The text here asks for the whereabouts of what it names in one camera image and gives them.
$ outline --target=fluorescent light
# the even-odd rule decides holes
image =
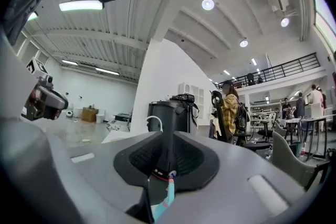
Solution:
[[[282,27],[286,27],[286,26],[288,26],[289,25],[289,19],[288,18],[283,18],[282,20],[281,20],[281,26]]]
[[[248,45],[248,41],[247,40],[242,40],[239,44],[242,48],[245,48]]]
[[[34,20],[37,18],[37,13],[33,12],[32,14],[30,14],[30,16],[28,17],[28,20]]]
[[[64,63],[68,63],[69,65],[77,66],[78,64],[76,62],[68,61],[68,60],[62,60]]]
[[[97,70],[97,71],[100,71],[100,72],[104,72],[104,73],[108,73],[108,74],[113,74],[113,75],[117,75],[117,76],[119,76],[119,73],[117,73],[117,72],[113,72],[113,71],[110,71],[110,70],[101,69],[101,68],[97,68],[97,67],[96,67],[96,70]]]
[[[70,1],[59,4],[61,11],[66,12],[68,10],[77,9],[103,9],[104,5],[99,0],[78,0]]]
[[[205,10],[211,10],[211,9],[214,8],[214,6],[215,6],[215,3],[212,0],[203,0],[202,1],[202,7]]]

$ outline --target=backpack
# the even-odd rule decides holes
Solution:
[[[237,109],[237,119],[235,121],[236,129],[239,131],[246,131],[247,123],[250,121],[249,116],[247,114],[247,110],[243,103],[238,101],[238,109]]]

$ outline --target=white cable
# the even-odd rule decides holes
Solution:
[[[162,129],[162,121],[160,120],[160,118],[157,117],[157,116],[149,116],[149,117],[147,117],[145,120],[147,121],[147,120],[150,119],[150,118],[155,118],[155,119],[159,120],[159,122],[160,122],[160,131],[163,132],[163,129]]]

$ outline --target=white wall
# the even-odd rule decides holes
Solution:
[[[60,92],[69,93],[66,97],[69,105],[73,104],[74,107],[82,108],[94,104],[96,109],[104,109],[105,120],[109,121],[113,119],[113,115],[133,110],[136,88],[122,82],[63,70]]]
[[[211,106],[209,90],[216,90],[206,74],[175,43],[163,39],[161,42],[151,40],[142,67],[138,91],[135,97],[131,132],[143,130],[148,114],[149,103],[166,100],[178,94],[179,84],[185,82],[204,90],[203,119],[199,125],[208,124]]]
[[[297,40],[294,42],[288,42],[286,44],[271,47],[269,50],[267,50],[267,55],[271,65],[274,67],[311,54],[313,52],[316,51],[310,42],[300,42]]]
[[[62,85],[63,70],[61,69],[59,62],[56,61],[53,57],[49,57],[45,64],[45,68],[48,74],[53,77],[55,91],[60,91]]]

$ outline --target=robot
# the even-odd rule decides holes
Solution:
[[[38,79],[31,91],[21,116],[35,121],[41,118],[56,120],[61,111],[68,107],[68,100],[61,93],[54,90],[52,76],[50,76],[40,61],[35,57],[27,65],[27,69]]]

